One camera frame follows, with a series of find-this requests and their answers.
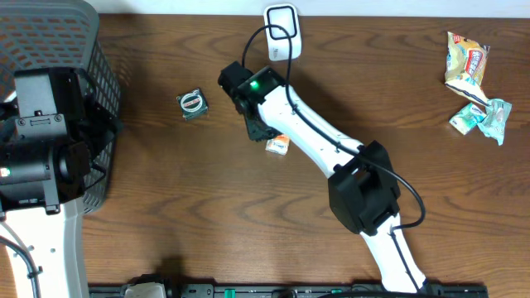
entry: wood grain surface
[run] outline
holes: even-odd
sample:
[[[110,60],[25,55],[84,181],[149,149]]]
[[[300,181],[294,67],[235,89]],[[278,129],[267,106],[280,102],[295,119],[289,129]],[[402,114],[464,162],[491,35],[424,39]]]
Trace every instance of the wood grain surface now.
[[[296,146],[248,140],[217,85],[261,17],[103,15],[99,40],[123,86],[108,200],[85,217],[90,283],[143,273],[220,283],[379,280],[363,239],[330,212],[326,179]],[[425,200],[405,232],[431,280],[530,296],[530,21],[303,17],[292,85],[361,142],[378,140]],[[443,84],[447,31],[491,45],[483,88],[513,104],[504,144],[449,118],[468,103]],[[260,36],[248,67],[269,64]],[[272,64],[280,72],[284,63]],[[201,87],[209,113],[189,122],[176,96]],[[402,188],[404,222],[419,209]],[[0,254],[0,297],[14,297]]]

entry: gray plastic basket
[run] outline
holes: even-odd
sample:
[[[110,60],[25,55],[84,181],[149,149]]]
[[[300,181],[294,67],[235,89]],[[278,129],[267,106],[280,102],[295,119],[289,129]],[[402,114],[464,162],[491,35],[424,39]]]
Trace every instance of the gray plastic basket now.
[[[98,101],[118,116],[120,88],[97,42],[98,13],[80,0],[0,0],[0,99],[14,89],[15,70],[52,66],[82,67],[94,78]],[[80,79],[83,92],[91,92]],[[110,174],[113,143],[95,159]],[[102,174],[92,170],[85,178],[92,185]],[[84,212],[104,202],[107,179],[84,195]]]

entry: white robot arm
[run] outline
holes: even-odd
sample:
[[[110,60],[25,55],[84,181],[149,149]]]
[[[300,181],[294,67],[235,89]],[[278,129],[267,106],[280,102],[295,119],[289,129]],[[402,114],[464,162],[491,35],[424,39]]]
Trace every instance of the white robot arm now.
[[[252,74],[238,62],[234,62],[224,69],[219,77],[219,84],[232,98],[236,104],[236,109],[245,115],[248,135],[251,139],[259,141],[264,138],[274,137],[279,132],[286,134],[318,165],[329,181],[336,180],[337,178],[334,177],[336,170],[339,168],[348,169],[349,166],[356,162],[356,158],[338,149],[323,138],[320,133],[334,138],[355,154],[359,154],[359,149],[364,148],[363,144],[347,137],[332,127],[311,110],[298,97],[292,87],[289,87],[291,98],[291,102],[289,102],[284,83],[282,77],[268,67],[256,74]],[[293,104],[297,107],[296,113],[293,109]],[[316,132],[314,127],[317,127],[320,133]],[[357,170],[358,167],[355,167],[348,175],[353,176]],[[348,201],[354,201],[355,198],[345,199],[347,201],[346,204],[349,204]],[[378,198],[371,198],[371,202],[366,201],[370,199],[368,196],[357,199],[361,200],[361,205],[364,200],[366,206],[369,206],[370,203],[378,203]],[[381,204],[385,204],[383,197],[381,200]],[[383,285],[388,291],[415,293],[419,288],[422,288],[426,282],[425,275],[415,264],[403,237],[402,230],[398,229],[393,232],[397,245],[391,236],[391,228],[400,225],[400,217],[397,211],[390,214],[375,214],[378,222],[371,223],[375,227],[362,228],[353,227],[352,223],[348,223],[349,219],[344,221],[344,214],[341,214],[339,209],[339,205],[334,206],[332,204],[332,210],[341,223],[353,232],[360,233],[366,241],[381,271]],[[370,225],[368,223],[361,223],[360,225],[363,224],[367,227]]]

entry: white wall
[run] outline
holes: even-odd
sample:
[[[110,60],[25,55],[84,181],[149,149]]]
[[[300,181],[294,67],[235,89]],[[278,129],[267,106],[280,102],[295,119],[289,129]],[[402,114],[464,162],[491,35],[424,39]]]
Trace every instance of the white wall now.
[[[102,13],[261,15],[271,0],[85,0]],[[291,0],[306,16],[530,17],[530,0]]]

